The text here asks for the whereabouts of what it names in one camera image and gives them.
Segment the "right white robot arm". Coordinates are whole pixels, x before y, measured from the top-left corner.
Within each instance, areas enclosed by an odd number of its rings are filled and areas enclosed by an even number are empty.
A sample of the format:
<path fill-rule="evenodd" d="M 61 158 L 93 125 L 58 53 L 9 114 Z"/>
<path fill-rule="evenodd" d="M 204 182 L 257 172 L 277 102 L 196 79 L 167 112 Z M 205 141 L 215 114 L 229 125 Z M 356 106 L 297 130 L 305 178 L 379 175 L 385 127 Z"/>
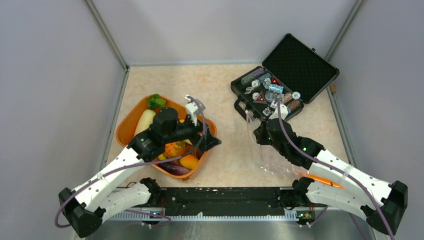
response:
<path fill-rule="evenodd" d="M 405 183 L 399 180 L 389 183 L 364 173 L 317 141 L 296 135 L 289 123 L 277 118 L 263 121 L 253 134 L 257 144 L 272 146 L 291 164 L 304 168 L 311 176 L 340 186 L 336 188 L 312 177 L 301 177 L 293 186 L 293 200 L 297 205 L 312 203 L 336 207 L 394 238 L 408 206 Z"/>

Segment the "orange yellow mango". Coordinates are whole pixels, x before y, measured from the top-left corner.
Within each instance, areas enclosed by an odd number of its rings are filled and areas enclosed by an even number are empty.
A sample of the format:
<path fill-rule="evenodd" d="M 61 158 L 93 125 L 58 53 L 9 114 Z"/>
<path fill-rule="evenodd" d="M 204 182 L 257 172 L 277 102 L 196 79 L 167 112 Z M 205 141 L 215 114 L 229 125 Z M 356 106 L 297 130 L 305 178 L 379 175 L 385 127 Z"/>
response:
<path fill-rule="evenodd" d="M 190 154 L 180 158 L 179 163 L 188 170 L 194 170 L 198 166 L 199 160 L 196 156 Z"/>

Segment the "white radish with leaves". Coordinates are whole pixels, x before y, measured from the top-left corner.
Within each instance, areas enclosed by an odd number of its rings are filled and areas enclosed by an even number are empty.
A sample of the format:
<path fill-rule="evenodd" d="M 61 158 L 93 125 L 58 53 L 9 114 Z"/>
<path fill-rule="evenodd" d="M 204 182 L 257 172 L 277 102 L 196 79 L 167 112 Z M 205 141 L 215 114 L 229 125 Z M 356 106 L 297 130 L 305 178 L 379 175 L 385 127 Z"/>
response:
<path fill-rule="evenodd" d="M 147 130 L 153 123 L 154 116 L 162 109 L 166 107 L 167 101 L 160 96 L 158 93 L 152 94 L 146 99 L 147 109 L 144 110 L 136 125 L 134 136 Z"/>

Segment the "orange carrot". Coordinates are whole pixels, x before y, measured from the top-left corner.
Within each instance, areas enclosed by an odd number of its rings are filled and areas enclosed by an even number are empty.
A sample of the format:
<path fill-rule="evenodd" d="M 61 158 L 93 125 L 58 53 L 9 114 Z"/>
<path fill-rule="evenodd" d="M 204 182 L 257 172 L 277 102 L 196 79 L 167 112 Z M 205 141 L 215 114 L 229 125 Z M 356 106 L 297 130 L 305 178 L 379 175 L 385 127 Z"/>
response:
<path fill-rule="evenodd" d="M 343 190 L 345 189 L 343 186 L 339 185 L 338 183 L 336 183 L 332 180 L 322 178 L 322 177 L 319 177 L 319 176 L 316 176 L 316 175 L 313 175 L 313 174 L 310 174 L 310 173 L 297 172 L 296 174 L 300 177 L 310 178 L 310 179 L 313 179 L 315 181 L 318 181 L 318 182 L 325 184 L 325 185 L 328 185 L 328 186 L 332 186 L 332 187 L 343 189 Z"/>

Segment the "black open carrying case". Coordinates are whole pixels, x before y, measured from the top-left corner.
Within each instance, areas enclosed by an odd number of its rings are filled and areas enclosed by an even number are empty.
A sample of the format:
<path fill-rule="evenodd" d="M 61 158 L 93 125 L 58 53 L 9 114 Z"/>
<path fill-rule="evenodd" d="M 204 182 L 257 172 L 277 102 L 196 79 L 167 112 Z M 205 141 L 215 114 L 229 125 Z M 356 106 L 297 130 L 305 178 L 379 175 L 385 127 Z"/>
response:
<path fill-rule="evenodd" d="M 272 102 L 279 99 L 289 108 L 286 120 L 298 115 L 340 74 L 314 48 L 287 33 L 271 53 L 255 67 L 230 83 L 236 95 L 235 110 L 243 117 L 269 117 Z"/>

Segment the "clear zip top bag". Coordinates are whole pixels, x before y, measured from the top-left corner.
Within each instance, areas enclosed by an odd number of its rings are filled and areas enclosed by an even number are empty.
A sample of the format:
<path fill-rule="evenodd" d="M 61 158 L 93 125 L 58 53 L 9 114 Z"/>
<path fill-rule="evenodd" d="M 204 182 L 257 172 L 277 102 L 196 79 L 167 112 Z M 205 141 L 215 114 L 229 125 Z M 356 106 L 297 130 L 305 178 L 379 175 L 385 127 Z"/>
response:
<path fill-rule="evenodd" d="M 254 130 L 260 126 L 261 122 L 258 119 L 254 119 L 248 110 L 245 111 L 245 114 L 246 135 L 251 147 L 250 158 L 253 160 L 255 166 L 268 175 L 283 179 L 305 177 L 308 174 L 307 170 L 291 164 L 271 145 L 260 145 L 257 143 Z"/>

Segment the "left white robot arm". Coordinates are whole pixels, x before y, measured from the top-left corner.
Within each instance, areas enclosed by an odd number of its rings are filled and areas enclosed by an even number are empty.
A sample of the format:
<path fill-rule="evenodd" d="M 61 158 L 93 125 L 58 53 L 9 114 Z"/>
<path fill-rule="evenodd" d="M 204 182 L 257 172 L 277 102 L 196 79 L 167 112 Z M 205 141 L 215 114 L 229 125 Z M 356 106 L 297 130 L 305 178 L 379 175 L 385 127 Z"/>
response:
<path fill-rule="evenodd" d="M 59 192 L 57 213 L 63 214 L 78 237 L 92 235 L 110 217 L 133 206 L 154 207 L 160 202 L 159 187 L 153 180 L 141 181 L 121 193 L 114 190 L 144 166 L 158 164 L 156 159 L 167 144 L 190 140 L 193 149 L 202 152 L 221 144 L 208 124 L 198 120 L 202 110 L 189 105 L 186 111 L 184 122 L 180 122 L 174 108 L 162 108 L 150 126 L 136 134 L 111 163 L 81 185 Z"/>

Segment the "orange pineapple toy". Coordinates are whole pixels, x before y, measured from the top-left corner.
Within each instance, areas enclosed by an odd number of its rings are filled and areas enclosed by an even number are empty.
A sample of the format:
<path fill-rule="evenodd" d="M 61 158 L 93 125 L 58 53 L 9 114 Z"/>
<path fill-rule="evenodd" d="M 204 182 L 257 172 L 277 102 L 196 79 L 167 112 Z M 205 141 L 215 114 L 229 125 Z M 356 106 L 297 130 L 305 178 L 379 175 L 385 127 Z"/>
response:
<path fill-rule="evenodd" d="M 168 159 L 179 157 L 187 151 L 186 148 L 186 143 L 184 141 L 167 143 L 163 154 Z"/>

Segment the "orange plastic basket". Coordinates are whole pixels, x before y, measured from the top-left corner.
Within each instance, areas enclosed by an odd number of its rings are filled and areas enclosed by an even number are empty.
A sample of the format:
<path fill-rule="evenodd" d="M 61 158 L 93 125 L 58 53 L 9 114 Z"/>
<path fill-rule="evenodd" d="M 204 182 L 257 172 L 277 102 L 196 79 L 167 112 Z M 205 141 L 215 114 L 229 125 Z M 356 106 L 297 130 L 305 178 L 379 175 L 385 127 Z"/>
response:
<path fill-rule="evenodd" d="M 148 109 L 148 98 L 148 96 L 142 98 L 116 128 L 115 138 L 118 144 L 122 147 L 126 146 L 133 139 L 139 119 L 142 116 L 142 113 Z M 178 117 L 180 119 L 186 116 L 186 109 L 182 104 L 168 99 L 165 96 L 162 98 L 165 99 L 167 107 L 174 108 L 178 112 Z M 168 178 L 188 181 L 194 179 L 197 174 L 200 173 L 203 164 L 207 162 L 211 153 L 212 150 L 209 150 L 205 153 L 201 153 L 199 150 L 197 150 L 195 153 L 198 157 L 198 164 L 196 168 L 184 175 L 171 174 L 157 165 L 152 165 L 152 167 L 156 169 L 157 172 L 161 172 L 162 174 L 166 175 Z"/>

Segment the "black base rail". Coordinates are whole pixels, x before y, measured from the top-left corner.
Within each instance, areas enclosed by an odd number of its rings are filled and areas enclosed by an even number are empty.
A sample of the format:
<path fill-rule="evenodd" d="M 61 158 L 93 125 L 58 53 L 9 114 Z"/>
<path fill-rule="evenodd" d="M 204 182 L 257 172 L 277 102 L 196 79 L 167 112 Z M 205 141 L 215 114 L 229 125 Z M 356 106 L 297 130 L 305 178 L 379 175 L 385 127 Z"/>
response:
<path fill-rule="evenodd" d="M 283 216 L 289 210 L 314 203 L 289 187 L 168 187 L 141 209 L 158 208 L 168 217 L 266 217 Z"/>

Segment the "purple eggplant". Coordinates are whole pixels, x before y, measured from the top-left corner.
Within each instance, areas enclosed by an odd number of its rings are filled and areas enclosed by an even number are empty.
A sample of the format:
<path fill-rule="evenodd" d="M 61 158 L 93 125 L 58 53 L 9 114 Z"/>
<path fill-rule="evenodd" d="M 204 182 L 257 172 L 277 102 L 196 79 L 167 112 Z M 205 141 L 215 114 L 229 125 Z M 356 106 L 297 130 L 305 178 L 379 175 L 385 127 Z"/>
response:
<path fill-rule="evenodd" d="M 159 163 L 157 166 L 169 174 L 175 176 L 182 176 L 188 174 L 191 171 L 190 169 L 177 165 L 173 162 Z"/>

